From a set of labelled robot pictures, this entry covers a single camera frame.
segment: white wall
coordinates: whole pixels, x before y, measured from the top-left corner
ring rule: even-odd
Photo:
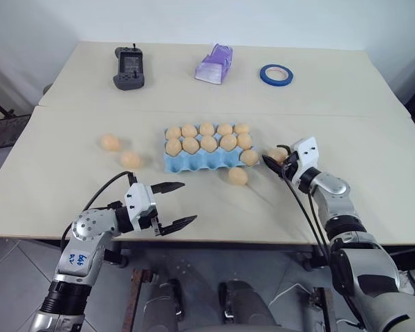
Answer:
[[[415,0],[0,0],[0,86],[36,104],[77,40],[365,49],[415,91]]]

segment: black cable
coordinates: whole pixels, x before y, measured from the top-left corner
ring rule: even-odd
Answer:
[[[326,239],[324,238],[323,231],[321,231],[320,222],[318,221],[317,215],[315,213],[315,208],[313,207],[313,203],[312,203],[312,195],[310,192],[307,193],[307,197],[309,199],[309,205],[311,206],[313,220],[315,221],[315,226],[317,226],[321,240],[323,241],[323,246],[324,246],[324,249],[326,250],[327,261],[329,263],[331,260],[331,253],[329,252],[329,247],[326,244]]]
[[[321,244],[321,241],[320,241],[320,239],[318,238],[317,232],[315,231],[315,228],[313,227],[313,224],[312,224],[311,218],[309,218],[309,215],[307,214],[307,211],[306,211],[306,209],[304,208],[303,203],[300,201],[300,199],[299,199],[299,197],[298,197],[297,193],[296,193],[296,192],[295,192],[295,190],[292,188],[291,182],[290,182],[290,181],[286,178],[286,173],[285,173],[285,171],[286,171],[286,170],[285,170],[285,164],[283,163],[283,164],[282,164],[282,178],[283,178],[284,182],[286,182],[287,186],[289,187],[290,192],[292,192],[292,195],[295,197],[295,200],[297,200],[297,203],[298,203],[298,205],[299,205],[299,208],[303,211],[303,214],[304,214],[304,216],[306,217],[306,220],[307,220],[307,222],[308,222],[309,226],[311,227],[311,230],[312,230],[313,236],[315,237],[315,240],[317,241],[318,248],[320,249],[320,251],[321,251],[322,255],[324,256],[324,258],[326,259],[327,263],[329,263],[328,257],[327,257],[327,255],[326,255],[326,251],[323,249],[323,246],[322,246],[322,244]]]
[[[128,179],[129,179],[129,184],[131,185],[132,181],[133,182],[137,182],[135,176],[133,175],[132,172],[129,171],[124,171],[121,172],[117,175],[115,175],[111,180],[109,180],[108,182],[106,182],[103,187],[101,187],[95,194],[94,196],[92,196],[92,198],[89,200],[89,202],[86,204],[86,206],[83,208],[82,211],[85,211],[87,209],[90,208],[90,206],[92,205],[92,203],[94,203],[94,201],[97,199],[97,197],[99,197],[99,195],[106,189],[108,188],[108,186],[110,186],[110,184],[112,184],[115,180],[117,180],[118,178],[121,178],[122,176],[127,175]],[[62,239],[60,240],[60,250],[63,252],[64,248],[66,247],[66,236],[69,232],[69,230],[71,229],[72,223],[70,223],[68,225],[68,227],[66,227],[66,229],[63,232],[62,235]]]

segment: purple object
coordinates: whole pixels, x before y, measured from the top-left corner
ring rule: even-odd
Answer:
[[[201,81],[221,84],[232,63],[232,49],[229,46],[215,45],[210,55],[196,67],[195,78]]]

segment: blue egg carton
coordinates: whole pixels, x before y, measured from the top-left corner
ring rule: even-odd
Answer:
[[[215,131],[218,127],[218,124],[213,123]],[[199,124],[194,125],[197,130],[200,129]],[[199,142],[201,142],[202,135],[198,134],[195,138]],[[219,133],[215,133],[213,135],[215,138],[218,146],[220,145],[220,139],[221,135]],[[180,142],[183,142],[184,137],[180,137]],[[193,171],[196,172],[200,169],[217,169],[220,167],[236,167],[236,166],[246,166],[245,163],[240,161],[240,155],[241,152],[243,152],[243,149],[240,148],[238,145],[231,151],[226,151],[222,147],[217,147],[213,152],[207,152],[204,149],[199,149],[195,154],[189,154],[184,150],[181,150],[179,154],[177,154],[175,157],[170,156],[166,152],[163,154],[165,157],[165,171],[170,173],[180,173],[181,171]]]

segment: blue tape roll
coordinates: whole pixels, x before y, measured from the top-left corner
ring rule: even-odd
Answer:
[[[266,75],[266,71],[270,68],[274,68],[275,70],[279,70],[282,69],[284,71],[287,72],[288,77],[285,80],[273,80],[272,78],[269,78]],[[265,65],[261,70],[260,70],[260,78],[263,80],[263,82],[269,84],[269,85],[273,85],[273,86],[286,86],[288,84],[290,84],[292,82],[293,79],[293,73],[292,71],[285,67],[285,66],[280,66],[279,64],[267,64]]]

